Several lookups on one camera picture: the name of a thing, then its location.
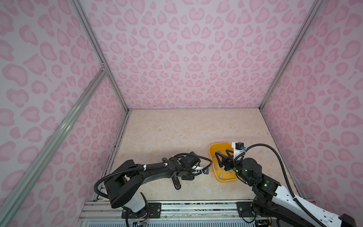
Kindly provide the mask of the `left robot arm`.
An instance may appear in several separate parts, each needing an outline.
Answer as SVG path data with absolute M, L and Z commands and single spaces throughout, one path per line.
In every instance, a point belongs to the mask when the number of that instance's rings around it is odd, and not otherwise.
M 159 179 L 171 179 L 175 189 L 179 190 L 179 179 L 192 181 L 208 172 L 211 166 L 211 159 L 193 151 L 163 158 L 161 162 L 154 164 L 136 164 L 131 159 L 98 181 L 106 189 L 106 194 L 100 196 L 107 198 L 113 209 L 123 207 L 137 213 L 147 207 L 144 195 L 136 194 L 142 185 Z

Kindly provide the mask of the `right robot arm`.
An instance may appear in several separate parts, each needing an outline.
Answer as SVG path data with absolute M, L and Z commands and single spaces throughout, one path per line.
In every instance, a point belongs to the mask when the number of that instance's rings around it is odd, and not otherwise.
M 255 198 L 248 212 L 258 216 L 276 218 L 293 227 L 355 227 L 353 217 L 337 215 L 295 195 L 277 180 L 262 172 L 262 167 L 252 158 L 235 159 L 231 151 L 227 155 L 216 152 L 219 167 L 231 170 L 238 179 L 251 187 Z

